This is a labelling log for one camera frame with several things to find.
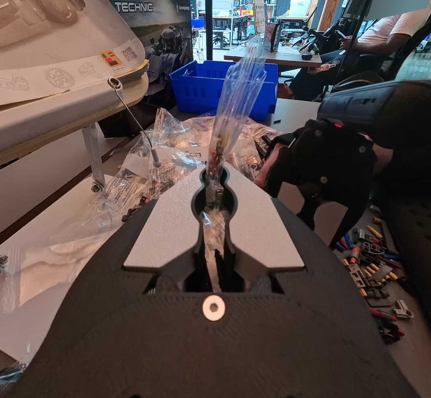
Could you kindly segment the blue storage bin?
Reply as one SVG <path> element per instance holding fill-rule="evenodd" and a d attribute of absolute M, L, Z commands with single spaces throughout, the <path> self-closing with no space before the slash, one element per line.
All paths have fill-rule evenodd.
<path fill-rule="evenodd" d="M 172 72 L 169 77 L 177 102 L 178 110 L 185 113 L 215 114 L 221 96 L 224 79 L 179 76 Z M 269 114 L 273 114 L 277 102 L 277 85 L 263 83 L 261 91 L 252 108 L 250 118 L 257 122 L 265 122 Z"/>
<path fill-rule="evenodd" d="M 179 76 L 194 76 L 201 78 L 219 78 L 224 79 L 229 68 L 236 63 L 233 61 L 204 61 L 197 63 L 193 61 L 184 67 L 178 69 Z M 265 63 L 267 73 L 265 82 L 278 84 L 278 68 L 276 64 Z"/>

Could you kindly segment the pile of loose lego pieces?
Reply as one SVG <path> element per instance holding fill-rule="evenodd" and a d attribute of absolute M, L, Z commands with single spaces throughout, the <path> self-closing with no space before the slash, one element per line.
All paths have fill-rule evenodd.
<path fill-rule="evenodd" d="M 352 278 L 376 323 L 380 338 L 392 345 L 405 338 L 405 324 L 415 319 L 406 301 L 408 283 L 402 276 L 399 252 L 384 219 L 363 218 L 335 241 L 335 252 Z"/>

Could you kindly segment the brown office desk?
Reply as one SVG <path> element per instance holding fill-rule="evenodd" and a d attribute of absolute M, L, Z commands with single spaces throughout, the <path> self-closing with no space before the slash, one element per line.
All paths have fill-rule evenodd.
<path fill-rule="evenodd" d="M 238 62 L 245 56 L 248 46 L 237 46 L 224 54 L 225 61 Z M 280 46 L 276 53 L 263 51 L 263 58 L 266 63 L 277 64 L 286 67 L 310 67 L 316 68 L 322 65 L 320 55 L 313 55 L 308 61 L 302 59 L 298 49 L 291 46 Z"/>

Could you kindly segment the flat serrated clear bag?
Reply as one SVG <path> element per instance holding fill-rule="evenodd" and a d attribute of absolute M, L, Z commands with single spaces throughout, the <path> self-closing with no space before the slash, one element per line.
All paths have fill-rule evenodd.
<path fill-rule="evenodd" d="M 12 313 L 39 294 L 71 283 L 110 233 L 42 244 L 12 244 L 1 251 L 1 311 Z"/>

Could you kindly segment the yellow-edged instruction booklet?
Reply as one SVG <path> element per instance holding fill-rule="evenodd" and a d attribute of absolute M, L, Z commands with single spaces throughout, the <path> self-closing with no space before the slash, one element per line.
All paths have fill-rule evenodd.
<path fill-rule="evenodd" d="M 136 69 L 129 71 L 127 73 L 121 74 L 121 75 L 115 75 L 114 77 L 111 77 L 110 80 L 116 79 L 119 83 L 128 83 L 131 81 L 134 81 L 140 77 L 142 77 L 149 68 L 149 60 L 146 59 L 141 66 L 137 67 Z"/>

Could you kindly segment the patterned box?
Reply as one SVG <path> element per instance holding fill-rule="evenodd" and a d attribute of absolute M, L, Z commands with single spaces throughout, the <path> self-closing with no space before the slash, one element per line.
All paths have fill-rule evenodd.
<path fill-rule="evenodd" d="M 277 53 L 283 23 L 266 22 L 263 36 L 263 47 L 266 51 Z"/>

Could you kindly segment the small clear lego bag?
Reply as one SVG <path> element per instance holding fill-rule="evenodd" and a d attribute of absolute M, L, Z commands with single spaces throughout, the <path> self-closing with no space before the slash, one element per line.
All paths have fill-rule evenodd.
<path fill-rule="evenodd" d="M 211 285 L 215 293 L 222 291 L 225 226 L 231 214 L 223 205 L 227 190 L 222 175 L 229 154 L 243 131 L 251 110 L 266 79 L 263 44 L 254 35 L 246 46 L 244 56 L 232 65 L 224 79 L 217 113 L 209 143 L 204 189 L 205 257 Z"/>

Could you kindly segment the crumpled clear lego bag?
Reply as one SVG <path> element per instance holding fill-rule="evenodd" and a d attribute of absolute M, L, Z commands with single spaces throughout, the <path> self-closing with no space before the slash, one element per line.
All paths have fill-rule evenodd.
<path fill-rule="evenodd" d="M 188 125 L 191 128 L 191 130 L 186 133 L 186 139 L 197 146 L 208 146 L 212 137 L 214 119 L 214 116 L 205 115 L 184 121 L 183 126 L 186 127 L 186 125 Z M 280 131 L 249 118 L 238 139 L 251 138 L 259 141 L 261 137 L 268 136 L 272 140 L 280 134 Z"/>

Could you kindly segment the black sign stand pole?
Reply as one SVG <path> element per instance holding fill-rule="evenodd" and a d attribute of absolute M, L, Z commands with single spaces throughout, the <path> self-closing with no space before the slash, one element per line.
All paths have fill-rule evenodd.
<path fill-rule="evenodd" d="M 205 0 L 207 61 L 213 60 L 213 0 Z"/>

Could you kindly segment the printed car picture sheet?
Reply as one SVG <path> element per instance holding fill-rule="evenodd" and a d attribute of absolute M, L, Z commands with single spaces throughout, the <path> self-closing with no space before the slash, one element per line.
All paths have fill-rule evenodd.
<path fill-rule="evenodd" d="M 108 0 L 0 0 L 0 104 L 136 69 L 143 45 Z"/>

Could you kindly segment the dark lego set box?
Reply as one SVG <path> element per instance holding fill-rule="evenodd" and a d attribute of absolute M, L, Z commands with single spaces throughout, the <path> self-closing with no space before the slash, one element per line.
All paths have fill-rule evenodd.
<path fill-rule="evenodd" d="M 193 61 L 191 0 L 109 0 L 139 39 L 149 61 L 148 90 L 130 107 L 143 129 L 157 110 L 176 104 L 170 75 Z"/>

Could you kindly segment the clear bag with warning print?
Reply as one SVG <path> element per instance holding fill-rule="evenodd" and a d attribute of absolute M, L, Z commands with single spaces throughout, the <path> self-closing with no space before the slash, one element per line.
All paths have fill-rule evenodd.
<path fill-rule="evenodd" d="M 140 177 L 122 167 L 96 195 L 81 220 L 82 225 L 107 228 L 122 221 L 131 210 L 144 207 L 160 195 L 162 167 L 152 165 L 147 177 Z"/>

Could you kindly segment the wooden book stand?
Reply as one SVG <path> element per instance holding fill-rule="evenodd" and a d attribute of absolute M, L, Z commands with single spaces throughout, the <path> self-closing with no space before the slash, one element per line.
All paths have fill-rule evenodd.
<path fill-rule="evenodd" d="M 102 79 L 76 90 L 1 106 L 1 165 L 81 130 L 93 175 L 92 187 L 103 190 L 100 145 L 95 124 L 138 103 L 148 90 L 148 75 L 128 82 Z"/>

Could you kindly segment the person's right hand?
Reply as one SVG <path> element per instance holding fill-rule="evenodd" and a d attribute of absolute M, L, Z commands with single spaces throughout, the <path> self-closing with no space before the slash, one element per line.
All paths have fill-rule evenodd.
<path fill-rule="evenodd" d="M 278 155 L 279 155 L 279 150 L 285 150 L 286 149 L 286 145 L 281 144 L 281 143 L 277 143 L 275 145 L 275 147 L 271 150 L 268 158 L 265 159 L 265 162 L 259 172 L 259 174 L 257 175 L 257 177 L 254 180 L 254 183 L 260 187 L 261 189 L 265 188 L 266 185 L 266 177 L 267 174 L 271 168 L 271 166 L 275 163 Z"/>

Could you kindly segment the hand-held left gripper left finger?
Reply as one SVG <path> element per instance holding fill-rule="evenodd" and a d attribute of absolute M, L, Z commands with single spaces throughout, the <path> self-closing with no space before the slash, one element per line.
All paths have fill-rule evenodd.
<path fill-rule="evenodd" d="M 198 166 L 154 202 L 125 269 L 170 277 L 186 291 L 207 291 L 204 174 L 205 166 Z"/>

